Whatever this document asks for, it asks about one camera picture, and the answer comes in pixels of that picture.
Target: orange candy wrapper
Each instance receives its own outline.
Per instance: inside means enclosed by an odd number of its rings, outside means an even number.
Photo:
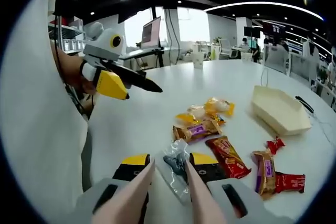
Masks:
[[[204,120],[215,120],[219,126],[226,122],[218,114],[208,114],[203,106],[192,105],[186,113],[178,114],[176,118],[186,126],[198,125]]]
[[[210,135],[220,135],[222,133],[218,123],[213,120],[205,120],[199,125],[189,127],[173,126],[175,141],[182,138],[185,142],[190,143],[195,140],[203,139]]]
[[[243,178],[251,172],[228,141],[227,136],[207,140],[205,144],[213,151],[227,177]]]
[[[252,152],[258,160],[258,174],[256,192],[261,195],[263,199],[270,198],[275,192],[276,173],[274,168],[274,161],[267,152]]]

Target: round table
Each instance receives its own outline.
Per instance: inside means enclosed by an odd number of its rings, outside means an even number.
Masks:
[[[263,69],[262,65],[241,60],[208,61],[203,69],[194,69],[192,63],[186,63],[147,72],[163,93],[132,87],[126,101],[101,95],[89,121],[92,183],[112,177],[127,156],[140,153],[154,156],[166,148],[172,142],[172,125],[177,114],[193,104],[202,105],[208,98],[218,97],[236,104],[234,116],[227,118],[222,127],[223,135],[228,136],[246,166],[252,168],[240,181],[254,190],[257,166],[251,152],[263,151],[265,142],[276,135],[251,112],[253,88],[260,85]],[[272,69],[268,86],[305,99],[319,120],[329,123],[322,124],[324,132],[336,144],[336,113],[319,96]],[[274,157],[276,171],[306,175],[303,194],[283,192],[265,201],[265,207],[277,216],[299,218],[323,185],[333,162],[335,148],[327,141],[321,125],[313,118],[311,122],[312,128],[306,133],[283,137],[286,147]],[[190,150],[213,156],[204,141],[190,144]],[[181,205],[157,170],[149,194],[145,223],[193,223],[191,204]]]

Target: human hand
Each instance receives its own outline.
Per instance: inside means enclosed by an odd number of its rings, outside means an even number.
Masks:
[[[55,45],[53,43],[50,44],[57,70],[60,73],[61,78],[64,78],[63,81],[73,86],[79,92],[95,94],[96,87],[79,72],[83,59],[79,56],[69,56],[59,48],[57,48],[57,57]]]

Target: snack wrapper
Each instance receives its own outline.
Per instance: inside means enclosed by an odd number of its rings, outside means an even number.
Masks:
[[[169,188],[182,204],[190,202],[187,174],[184,162],[189,160],[188,145],[182,139],[170,143],[159,151],[155,157],[155,166]]]
[[[196,126],[176,127],[173,126],[175,141],[182,138],[185,142],[190,143],[200,140],[210,135],[220,135],[222,133],[218,123],[214,120],[206,120]]]
[[[263,199],[269,198],[275,192],[276,174],[273,158],[267,152],[253,152],[258,160],[258,175],[256,192]]]
[[[275,192],[280,193],[282,191],[298,191],[300,193],[304,192],[304,184],[306,182],[306,176],[285,174],[276,172],[276,186]]]
[[[184,125],[198,125],[204,120],[215,120],[219,126],[226,122],[218,114],[208,114],[203,106],[191,106],[186,113],[178,114],[176,118]]]
[[[273,141],[267,141],[266,145],[268,149],[270,150],[270,152],[272,153],[272,155],[275,155],[281,147],[285,146],[282,139],[279,138],[278,136]]]
[[[235,105],[225,100],[212,97],[204,104],[204,109],[207,114],[224,113],[231,116],[233,115]]]
[[[213,151],[227,177],[243,178],[251,172],[228,141],[227,136],[207,140],[205,144]]]

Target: robot eye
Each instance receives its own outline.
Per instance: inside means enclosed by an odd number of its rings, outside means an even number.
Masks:
[[[111,38],[111,43],[110,43],[110,45],[111,45],[112,48],[115,48],[115,47],[119,46],[120,43],[121,43],[121,38],[120,38],[119,35],[114,35],[114,36]]]

